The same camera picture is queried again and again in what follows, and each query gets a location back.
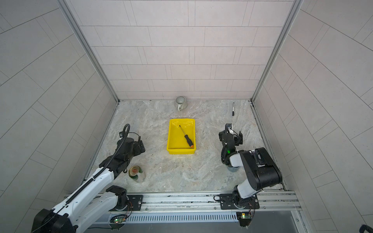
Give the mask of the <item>orange black handled screwdriver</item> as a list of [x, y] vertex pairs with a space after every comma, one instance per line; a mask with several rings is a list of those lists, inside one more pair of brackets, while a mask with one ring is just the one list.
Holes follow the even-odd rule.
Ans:
[[190, 148], [195, 148], [192, 139], [189, 137], [189, 135], [187, 134], [185, 129], [181, 125], [179, 125], [179, 128], [181, 129], [182, 133], [184, 134], [184, 138], [186, 139], [186, 142], [188, 143], [189, 147]]

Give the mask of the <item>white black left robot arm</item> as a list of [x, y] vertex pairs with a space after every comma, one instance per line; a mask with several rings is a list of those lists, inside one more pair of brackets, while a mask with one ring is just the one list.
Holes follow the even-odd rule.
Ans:
[[42, 209], [34, 218], [33, 233], [83, 233], [108, 211], [125, 211], [115, 224], [123, 225], [139, 209], [123, 187], [110, 185], [127, 170], [133, 157], [145, 152], [141, 139], [121, 137], [114, 155], [106, 158], [94, 174], [51, 210]]

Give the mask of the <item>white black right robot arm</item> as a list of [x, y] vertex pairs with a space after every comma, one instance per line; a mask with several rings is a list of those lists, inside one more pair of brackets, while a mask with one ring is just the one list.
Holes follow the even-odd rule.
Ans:
[[282, 183], [280, 169], [264, 147], [236, 150], [237, 146], [243, 144], [243, 135], [241, 132], [235, 132], [231, 123], [226, 123], [225, 129], [219, 132], [219, 140], [222, 143], [221, 162], [232, 170], [242, 167], [246, 174], [246, 179], [236, 185], [232, 194], [228, 195], [229, 201], [221, 200], [221, 203], [237, 209], [259, 208], [255, 204], [256, 194], [263, 188]]

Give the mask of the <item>yellow plastic bin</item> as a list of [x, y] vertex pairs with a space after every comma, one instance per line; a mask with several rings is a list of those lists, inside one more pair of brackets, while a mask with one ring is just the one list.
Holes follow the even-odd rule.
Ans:
[[[192, 139], [195, 148], [190, 148], [184, 134], [179, 128], [181, 125], [189, 137]], [[195, 119], [192, 118], [175, 118], [169, 122], [169, 133], [167, 141], [167, 151], [171, 155], [179, 154], [194, 154], [196, 151], [196, 130], [195, 130]]]

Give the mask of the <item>green glass jar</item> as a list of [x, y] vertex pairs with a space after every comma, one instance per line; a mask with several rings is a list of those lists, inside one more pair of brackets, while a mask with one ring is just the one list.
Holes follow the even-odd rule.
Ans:
[[146, 175], [144, 170], [140, 166], [136, 165], [130, 168], [129, 177], [137, 183], [142, 183], [145, 180]]

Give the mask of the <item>ribbed silver cup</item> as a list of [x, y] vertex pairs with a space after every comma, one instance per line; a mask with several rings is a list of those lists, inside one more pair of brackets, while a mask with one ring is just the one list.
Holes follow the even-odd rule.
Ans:
[[187, 107], [187, 100], [183, 96], [179, 96], [175, 99], [175, 106], [178, 111], [182, 111]]

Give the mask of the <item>left green circuit board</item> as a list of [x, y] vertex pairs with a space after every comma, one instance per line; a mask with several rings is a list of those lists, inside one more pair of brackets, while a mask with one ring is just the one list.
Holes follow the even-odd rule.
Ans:
[[127, 215], [116, 215], [116, 216], [113, 216], [109, 222], [111, 224], [124, 224], [127, 218], [128, 218]]

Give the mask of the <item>green circuit board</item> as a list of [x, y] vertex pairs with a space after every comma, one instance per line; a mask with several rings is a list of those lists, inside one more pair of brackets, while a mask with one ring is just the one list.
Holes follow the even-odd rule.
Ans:
[[116, 216], [113, 216], [109, 222], [111, 224], [124, 224], [127, 218], [128, 218], [127, 215], [116, 215]]
[[251, 212], [236, 212], [236, 215], [240, 227], [248, 227], [253, 220], [253, 214]]

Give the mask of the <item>white vent grille strip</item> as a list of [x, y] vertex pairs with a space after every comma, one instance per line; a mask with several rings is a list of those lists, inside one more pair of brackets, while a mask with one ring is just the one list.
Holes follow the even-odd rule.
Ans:
[[133, 213], [123, 223], [238, 222], [236, 212]]

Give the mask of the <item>right green circuit board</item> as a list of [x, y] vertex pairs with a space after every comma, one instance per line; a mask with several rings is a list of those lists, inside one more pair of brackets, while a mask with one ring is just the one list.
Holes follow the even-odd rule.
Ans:
[[236, 212], [236, 215], [240, 227], [248, 227], [253, 220], [253, 214], [251, 212]]

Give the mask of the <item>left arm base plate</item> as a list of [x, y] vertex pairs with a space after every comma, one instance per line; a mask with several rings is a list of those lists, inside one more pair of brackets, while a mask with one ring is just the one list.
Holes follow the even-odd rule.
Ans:
[[143, 195], [129, 195], [124, 204], [117, 205], [110, 211], [140, 211], [143, 202]]

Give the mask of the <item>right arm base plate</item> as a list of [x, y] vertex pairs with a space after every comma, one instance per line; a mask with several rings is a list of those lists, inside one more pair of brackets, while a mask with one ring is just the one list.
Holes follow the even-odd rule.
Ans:
[[249, 210], [259, 209], [257, 195], [242, 199], [236, 194], [219, 194], [214, 200], [220, 204], [222, 210]]

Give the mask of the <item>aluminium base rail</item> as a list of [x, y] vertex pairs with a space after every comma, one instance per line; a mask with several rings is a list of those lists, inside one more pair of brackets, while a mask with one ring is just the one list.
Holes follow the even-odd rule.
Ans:
[[293, 211], [300, 210], [301, 205], [297, 196], [292, 191], [265, 190], [257, 195], [259, 209], [249, 210], [222, 210], [220, 204], [214, 200], [219, 194], [231, 194], [228, 192], [182, 192], [182, 193], [130, 193], [105, 192], [97, 194], [92, 200], [89, 198], [66, 198], [54, 207], [60, 210], [62, 207], [82, 207], [83, 209], [99, 204], [110, 211], [117, 205], [124, 204], [129, 195], [143, 195], [140, 211], [142, 213], [156, 212], [214, 212], [214, 211]]

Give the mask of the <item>aluminium corner frame post right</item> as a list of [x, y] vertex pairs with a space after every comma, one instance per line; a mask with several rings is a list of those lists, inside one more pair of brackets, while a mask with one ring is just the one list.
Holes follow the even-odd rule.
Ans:
[[258, 98], [259, 92], [260, 92], [261, 88], [263, 87], [267, 76], [269, 75], [269, 72], [270, 72], [270, 70], [271, 70], [271, 68], [272, 68], [280, 50], [281, 50], [282, 45], [285, 42], [285, 39], [286, 39], [286, 37], [287, 37], [287, 35], [288, 35], [288, 33], [291, 29], [291, 26], [292, 26], [297, 14], [298, 14], [300, 8], [301, 8], [302, 3], [303, 3], [302, 0], [296, 0], [296, 1], [294, 1], [293, 5], [292, 5], [292, 7], [290, 9], [290, 12], [288, 14], [288, 17], [286, 18], [284, 26], [283, 26], [283, 28], [280, 32], [280, 35], [279, 35], [279, 37], [276, 41], [276, 44], [274, 46], [274, 49], [273, 49], [272, 53], [271, 53], [269, 61], [268, 61], [267, 65], [265, 66], [265, 69], [262, 73], [262, 76], [261, 76], [261, 78], [258, 82], [258, 86], [257, 86], [257, 88], [256, 88], [256, 90], [253, 94], [253, 97], [251, 98], [252, 103], [254, 103], [256, 101], [256, 99]]

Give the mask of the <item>aluminium corner frame post left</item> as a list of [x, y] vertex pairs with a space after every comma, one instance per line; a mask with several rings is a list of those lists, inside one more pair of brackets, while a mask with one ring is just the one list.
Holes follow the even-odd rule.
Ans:
[[105, 85], [111, 92], [113, 98], [117, 103], [120, 102], [118, 99], [116, 92], [114, 91], [113, 86], [111, 85], [110, 81], [108, 80], [104, 70], [102, 69], [101, 65], [99, 64], [99, 61], [97, 57], [95, 56], [92, 48], [90, 47], [87, 39], [85, 38], [82, 30], [80, 29], [80, 26], [78, 25], [76, 19], [74, 18], [72, 11], [70, 10], [68, 4], [64, 0], [57, 0], [57, 4], [59, 8], [61, 9], [64, 17], [66, 18], [68, 24], [70, 25], [71, 29], [73, 30], [74, 34], [77, 37], [77, 40], [81, 44], [82, 48], [84, 49], [88, 59], [92, 63], [93, 67], [95, 68], [96, 72], [98, 75], [101, 77], [101, 79], [104, 81]]

